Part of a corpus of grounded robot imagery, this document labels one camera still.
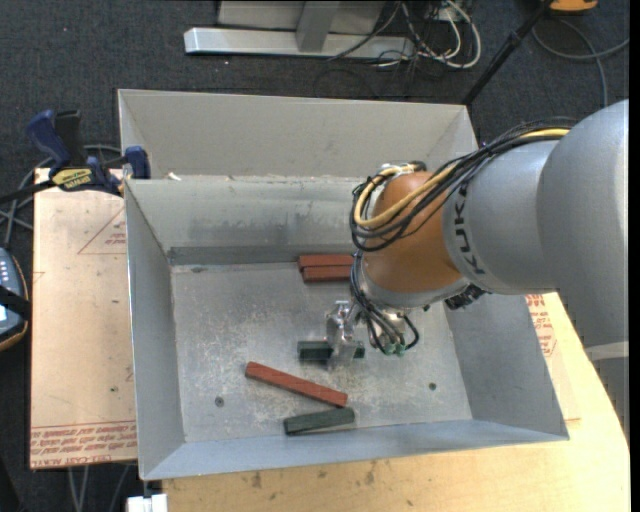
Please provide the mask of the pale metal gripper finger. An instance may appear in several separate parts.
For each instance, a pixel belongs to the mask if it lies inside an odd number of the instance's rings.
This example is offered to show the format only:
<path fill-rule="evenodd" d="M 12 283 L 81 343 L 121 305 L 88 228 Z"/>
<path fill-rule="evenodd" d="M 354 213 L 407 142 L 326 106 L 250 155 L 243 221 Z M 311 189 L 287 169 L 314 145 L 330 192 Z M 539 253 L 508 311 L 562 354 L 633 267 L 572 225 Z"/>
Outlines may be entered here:
<path fill-rule="evenodd" d="M 336 310 L 327 315 L 326 338 L 333 350 L 340 350 L 348 341 L 346 316 L 344 310 Z"/>
<path fill-rule="evenodd" d="M 358 341 L 344 339 L 336 341 L 332 345 L 329 369 L 337 370 L 338 368 L 349 366 L 361 348 L 362 345 Z"/>

